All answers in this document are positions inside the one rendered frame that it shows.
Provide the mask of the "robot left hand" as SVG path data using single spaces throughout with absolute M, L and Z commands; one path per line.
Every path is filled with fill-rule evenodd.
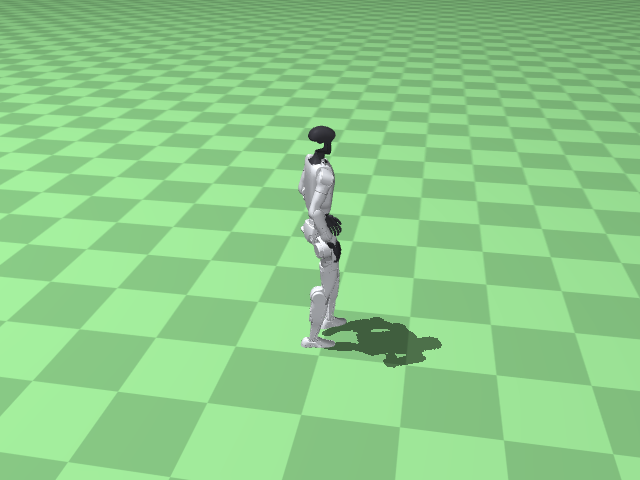
M 337 231 L 337 236 L 338 236 L 338 235 L 339 235 L 339 233 L 341 233 L 341 232 L 342 232 L 341 227 L 340 227 L 340 225 L 342 225 L 342 224 L 341 224 L 341 221 L 340 221 L 339 219 L 337 219 L 336 217 L 334 217 L 333 215 L 329 215 L 329 214 L 325 214 L 325 215 L 326 215 L 326 219 L 325 219 L 325 220 L 326 220 L 327 226 L 328 226 L 328 228 L 330 229 L 331 233 L 333 234 L 333 232 L 334 232 L 334 236 L 336 236 L 336 231 Z M 340 225 L 339 225 L 337 222 L 338 222 Z M 335 225 L 335 224 L 336 224 L 336 225 Z M 333 226 L 334 226 L 334 227 L 333 227 Z M 337 228 L 337 227 L 339 228 L 339 230 L 338 230 L 338 228 Z M 331 229 L 331 228 L 332 228 L 332 229 Z M 335 230 L 335 229 L 336 229 L 336 230 Z M 332 231 L 332 230 L 333 230 L 333 231 Z

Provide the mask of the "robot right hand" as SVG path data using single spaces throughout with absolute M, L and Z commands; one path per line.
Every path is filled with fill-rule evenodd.
M 327 245 L 329 246 L 329 248 L 333 249 L 334 255 L 336 256 L 336 260 L 334 261 L 334 263 L 338 262 L 339 259 L 340 259 L 340 255 L 341 255 L 340 242 L 338 242 L 338 240 L 336 240 L 336 245 L 334 245 L 331 242 L 328 242 Z

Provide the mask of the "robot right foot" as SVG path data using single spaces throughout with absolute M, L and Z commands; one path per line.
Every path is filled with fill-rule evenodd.
M 311 340 L 313 340 L 313 339 L 311 339 Z M 335 342 L 333 340 L 327 340 L 327 339 L 323 339 L 321 337 L 317 337 L 317 341 L 311 342 L 310 341 L 310 337 L 304 337 L 302 339 L 302 341 L 301 341 L 301 346 L 304 347 L 304 348 L 309 348 L 309 347 L 327 348 L 327 347 L 335 346 Z

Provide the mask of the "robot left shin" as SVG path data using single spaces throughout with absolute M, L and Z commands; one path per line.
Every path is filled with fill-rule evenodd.
M 321 286 L 322 286 L 322 281 L 321 281 Z M 335 310 L 336 298 L 337 298 L 337 295 L 338 295 L 338 288 L 339 288 L 339 274 L 337 276 L 336 283 L 335 283 L 335 286 L 333 288 L 333 291 L 330 294 L 328 307 L 327 307 L 327 311 L 326 311 L 326 315 L 325 315 L 325 319 L 326 319 L 326 317 L 328 317 L 329 321 L 330 320 L 334 320 L 334 310 Z M 332 314 L 332 312 L 333 312 L 333 314 Z M 331 316 L 332 316 L 332 318 L 331 318 Z

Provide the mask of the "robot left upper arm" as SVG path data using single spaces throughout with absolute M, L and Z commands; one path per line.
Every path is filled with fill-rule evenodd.
M 312 155 L 314 155 L 314 154 L 307 154 L 307 156 L 305 157 L 305 162 L 306 162 L 306 159 L 308 157 L 312 156 Z M 305 169 L 305 165 L 304 165 L 304 169 Z M 299 182 L 299 185 L 298 185 L 298 190 L 303 196 L 305 196 L 304 169 L 303 169 L 303 172 L 302 172 L 302 175 L 301 175 L 301 179 L 300 179 L 300 182 Z

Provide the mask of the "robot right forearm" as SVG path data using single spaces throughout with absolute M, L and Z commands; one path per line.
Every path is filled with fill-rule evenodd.
M 336 245 L 337 237 L 334 236 L 328 228 L 323 211 L 316 210 L 313 214 L 313 218 L 315 222 L 314 228 L 318 231 L 322 241 L 324 241 L 326 245 L 328 242 Z

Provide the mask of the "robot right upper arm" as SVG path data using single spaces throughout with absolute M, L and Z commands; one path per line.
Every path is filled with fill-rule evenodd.
M 316 179 L 317 186 L 308 211 L 308 215 L 311 219 L 314 220 L 313 214 L 316 210 L 322 210 L 320 207 L 324 203 L 328 191 L 333 184 L 333 181 L 334 176 L 332 175 L 331 171 L 322 168 Z

